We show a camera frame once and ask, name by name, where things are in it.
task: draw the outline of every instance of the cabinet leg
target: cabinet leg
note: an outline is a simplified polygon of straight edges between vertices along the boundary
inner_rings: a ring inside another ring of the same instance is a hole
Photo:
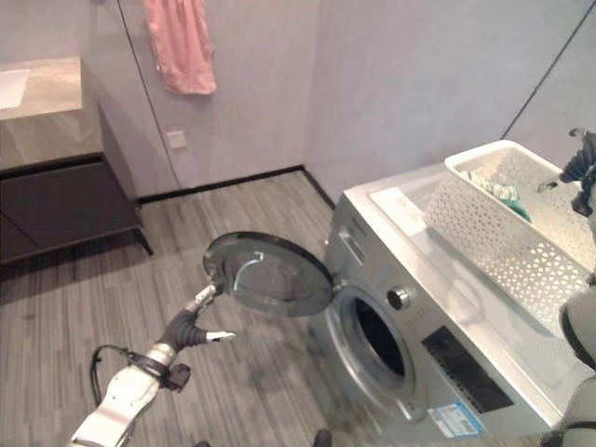
[[[147,254],[149,256],[152,256],[153,250],[151,249],[151,246],[149,245],[149,242],[147,242],[147,238],[145,237],[145,234],[141,231],[141,229],[135,228],[134,230],[132,230],[132,233],[134,234],[135,239],[137,239],[137,241],[142,245],[145,251],[147,251]]]

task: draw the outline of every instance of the silver washing machine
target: silver washing machine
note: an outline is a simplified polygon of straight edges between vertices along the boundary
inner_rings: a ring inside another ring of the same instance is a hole
[[[435,167],[346,191],[324,263],[252,232],[219,237],[205,254],[213,283],[242,304],[310,316],[314,394],[331,428],[355,438],[547,431],[590,375],[563,339],[427,228],[421,210],[444,175]]]

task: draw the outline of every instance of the marble countertop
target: marble countertop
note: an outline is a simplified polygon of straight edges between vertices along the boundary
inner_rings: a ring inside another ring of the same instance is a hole
[[[0,169],[102,151],[98,104],[79,58],[13,62],[29,70],[19,106],[0,109]]]
[[[12,70],[29,70],[29,78],[20,105],[0,109],[0,120],[82,108],[81,61],[78,58],[0,65],[0,72]]]

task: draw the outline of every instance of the gray wall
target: gray wall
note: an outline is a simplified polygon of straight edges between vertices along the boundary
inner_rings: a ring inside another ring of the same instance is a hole
[[[306,167],[337,199],[499,139],[590,3],[321,2]]]
[[[581,148],[567,132],[596,130],[596,9],[582,24],[507,138],[563,166]]]
[[[142,0],[122,5],[159,129],[184,130],[185,149],[159,138],[115,0],[3,2],[0,62],[82,54],[142,196],[303,162],[318,0],[208,0],[211,96],[162,88]]]
[[[211,96],[162,88],[142,2],[123,4],[159,126],[186,134],[188,147],[169,151],[181,187],[303,162],[318,0],[208,0]]]

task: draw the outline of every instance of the sticker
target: sticker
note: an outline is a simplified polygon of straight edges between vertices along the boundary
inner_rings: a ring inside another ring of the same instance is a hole
[[[479,436],[482,433],[481,423],[462,402],[431,408],[428,415],[447,438]]]
[[[399,188],[373,193],[371,198],[406,236],[413,236],[427,229],[424,213]]]

